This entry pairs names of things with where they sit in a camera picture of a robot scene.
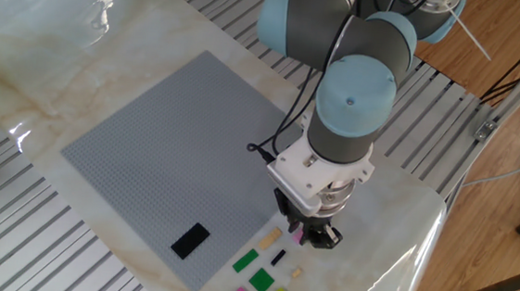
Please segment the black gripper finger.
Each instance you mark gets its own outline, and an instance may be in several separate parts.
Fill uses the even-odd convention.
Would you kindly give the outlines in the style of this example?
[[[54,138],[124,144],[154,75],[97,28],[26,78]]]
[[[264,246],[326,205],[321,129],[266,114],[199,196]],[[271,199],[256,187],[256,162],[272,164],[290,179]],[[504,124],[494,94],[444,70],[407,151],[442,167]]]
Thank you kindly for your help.
[[[334,249],[343,240],[343,235],[331,224],[309,229],[311,246],[320,249]]]
[[[289,225],[287,230],[294,242],[299,242],[302,239],[303,224],[301,222],[294,221]]]

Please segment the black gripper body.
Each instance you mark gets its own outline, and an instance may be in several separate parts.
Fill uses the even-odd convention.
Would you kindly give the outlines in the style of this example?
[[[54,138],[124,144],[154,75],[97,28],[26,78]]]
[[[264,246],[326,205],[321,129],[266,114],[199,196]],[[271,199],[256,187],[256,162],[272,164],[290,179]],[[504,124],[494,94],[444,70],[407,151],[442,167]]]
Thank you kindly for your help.
[[[288,197],[282,192],[280,189],[274,189],[274,196],[277,201],[277,206],[282,215],[285,216],[288,225],[293,223],[294,221],[301,222],[305,228],[314,228],[319,226],[324,226],[325,224],[331,224],[331,217],[329,218],[319,218],[319,217],[311,217],[305,216],[302,214],[299,209],[295,207],[295,205],[288,199]]]

